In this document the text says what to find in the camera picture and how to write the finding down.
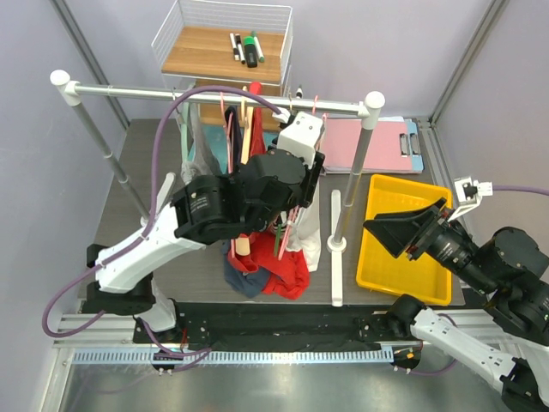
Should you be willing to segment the white tank top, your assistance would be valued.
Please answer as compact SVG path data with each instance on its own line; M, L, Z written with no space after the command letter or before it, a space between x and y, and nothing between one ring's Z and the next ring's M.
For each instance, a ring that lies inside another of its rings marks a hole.
M319 189L316 189L311 205L299 210L286 245L286 251L303 252L310 272L317 270L322 251L319 205Z

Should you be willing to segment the green plastic hanger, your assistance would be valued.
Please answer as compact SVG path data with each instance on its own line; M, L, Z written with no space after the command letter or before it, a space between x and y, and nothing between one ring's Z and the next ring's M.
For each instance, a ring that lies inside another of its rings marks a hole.
M274 256L278 257L280 241L281 241L282 223L277 221L275 226L275 238L274 238Z

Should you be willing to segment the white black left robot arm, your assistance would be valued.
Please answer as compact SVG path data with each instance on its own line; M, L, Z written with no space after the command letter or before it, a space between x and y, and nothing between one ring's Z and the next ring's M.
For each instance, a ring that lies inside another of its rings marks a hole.
M154 271L185 253L220 240L264 232L283 212L311 205L324 155L311 165L290 152L270 148L231 174L200 175L178 191L143 230L110 248L87 250L97 267L87 285L92 311L133 315L163 342L174 342L183 322L163 295Z

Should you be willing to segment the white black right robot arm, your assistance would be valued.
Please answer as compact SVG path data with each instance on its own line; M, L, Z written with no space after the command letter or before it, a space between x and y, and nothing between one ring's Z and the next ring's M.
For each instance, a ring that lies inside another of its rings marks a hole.
M498 229L484 245L456 219L441 198L412 211L382 213L365 220L364 229L394 258L424 255L485 297L483 310L513 336L518 356L469 336L410 294L399 297L385 314L392 336L416 338L445 351L477 373L512 411L548 409L548 284L542 276L548 256L524 230Z

